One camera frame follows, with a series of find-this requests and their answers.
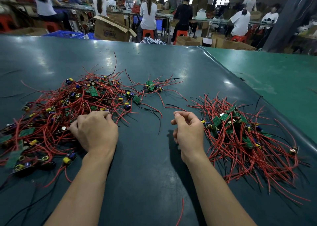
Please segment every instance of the yellow capacitor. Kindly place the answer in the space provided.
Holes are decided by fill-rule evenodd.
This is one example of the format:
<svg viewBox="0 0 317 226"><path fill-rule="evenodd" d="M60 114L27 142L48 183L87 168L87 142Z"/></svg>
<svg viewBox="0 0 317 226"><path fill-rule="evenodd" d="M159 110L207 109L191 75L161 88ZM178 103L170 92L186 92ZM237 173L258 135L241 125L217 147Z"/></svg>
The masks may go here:
<svg viewBox="0 0 317 226"><path fill-rule="evenodd" d="M43 160L43 161L47 161L47 160L49 160L49 159L50 159L50 158L49 158L49 156L47 156L47 155L44 156L44 157L42 157L42 160Z"/></svg>
<svg viewBox="0 0 317 226"><path fill-rule="evenodd" d="M50 112L50 111L54 111L54 108L53 107L49 107L47 109L45 109L46 112Z"/></svg>
<svg viewBox="0 0 317 226"><path fill-rule="evenodd" d="M21 170L21 169L23 169L23 168L25 168L24 165L18 164L18 165L16 165L15 170L16 170L16 171L19 171L19 170Z"/></svg>
<svg viewBox="0 0 317 226"><path fill-rule="evenodd" d="M38 140L33 140L33 141L31 141L29 144L31 145L31 146L34 146L35 144L37 144L38 143Z"/></svg>
<svg viewBox="0 0 317 226"><path fill-rule="evenodd" d="M64 157L64 158L63 158L63 163L64 163L65 165L69 165L69 164L71 164L71 162L72 162L72 160L70 160L69 157Z"/></svg>

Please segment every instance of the table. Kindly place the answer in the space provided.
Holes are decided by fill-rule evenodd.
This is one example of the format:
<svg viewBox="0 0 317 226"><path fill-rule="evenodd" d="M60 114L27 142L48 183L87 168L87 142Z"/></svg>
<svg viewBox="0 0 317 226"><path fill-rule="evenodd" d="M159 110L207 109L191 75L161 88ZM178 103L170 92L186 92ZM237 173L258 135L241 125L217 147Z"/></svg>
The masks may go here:
<svg viewBox="0 0 317 226"><path fill-rule="evenodd" d="M20 80L39 90L59 88L65 78L71 76L77 79L77 76L82 75L82 65L90 70L99 64L100 67L105 66L98 71L99 74L109 74L114 69L115 51L117 71L127 69L131 79L136 82L144 82L150 73L151 78L161 75L169 78L174 74L184 82L170 88L188 99L202 96L203 90L209 96L215 96L220 91L220 97L228 96L229 102L238 100L239 104L256 104L259 99L256 91L219 64L202 47L6 35L2 35L1 39L1 79L7 85L0 88L1 96L33 92L23 86ZM128 83L126 76L122 75L122 81ZM24 103L38 96L32 94L23 100L17 96L2 99L0 126L12 122L13 117L19 118ZM163 92L161 96L165 103L182 108L187 108L186 104L190 103L173 93ZM119 141L107 179L99 225L175 225L182 209L182 198L185 203L180 225L204 225L192 179L172 139L174 126L170 125L170 120L174 110L164 109L159 97L146 98L146 102L163 113L161 133L158 135L157 118L138 108L135 111L140 113L132 116L135 120L126 118L130 122L129 127L120 124ZM316 144L266 100L260 99L258 106L263 105L266 108L265 116L277 118L287 127L300 146L301 156L306 157L312 165L312 168L301 168L309 183L300 175L302 180L301 183L297 182L298 189L291 189L291 192L309 198L311 202L297 207L275 192L269 196L266 189L260 192L257 183L250 178L231 182L229 187L258 226L316 225ZM254 111L253 107L245 109L246 112ZM264 129L285 137L276 128ZM75 177L81 165L83 155L78 155L68 168L70 179ZM6 202L0 212L0 222L6 222L18 210L45 195L51 188L43 189L39 183L43 185L49 182L53 174L36 171L26 178L10 180L11 187L0 191L0 199ZM6 176L4 168L0 168L0 184ZM54 210L68 187L69 183L62 175L49 197L35 204L27 214L25 211L21 213L11 225L20 225L23 220L23 225L40 225Z"/></svg>
<svg viewBox="0 0 317 226"><path fill-rule="evenodd" d="M316 56L207 47L206 50L317 143L315 122L310 120L317 118L313 106L317 103Z"/></svg>

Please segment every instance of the plastic stool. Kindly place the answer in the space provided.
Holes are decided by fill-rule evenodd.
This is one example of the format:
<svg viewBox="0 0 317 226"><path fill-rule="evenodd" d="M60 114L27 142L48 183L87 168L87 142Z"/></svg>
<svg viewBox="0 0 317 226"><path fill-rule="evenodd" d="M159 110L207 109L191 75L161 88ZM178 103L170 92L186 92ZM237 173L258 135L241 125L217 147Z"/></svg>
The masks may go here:
<svg viewBox="0 0 317 226"><path fill-rule="evenodd" d="M234 35L231 39L231 41L239 41L239 42L246 42L247 37L242 35Z"/></svg>
<svg viewBox="0 0 317 226"><path fill-rule="evenodd" d="M178 31L176 32L176 37L175 37L175 40L174 40L173 45L176 45L177 36L180 36L180 35L182 35L182 36L188 36L188 31L178 30Z"/></svg>
<svg viewBox="0 0 317 226"><path fill-rule="evenodd" d="M150 35L151 35L151 38L154 39L154 30L144 29L144 30L143 30L143 35L142 35L142 37L145 37L146 34L150 34Z"/></svg>
<svg viewBox="0 0 317 226"><path fill-rule="evenodd" d="M17 29L10 15L0 15L0 32L8 32Z"/></svg>
<svg viewBox="0 0 317 226"><path fill-rule="evenodd" d="M55 22L45 21L45 27L50 33L61 30L60 25L58 23L55 23Z"/></svg>

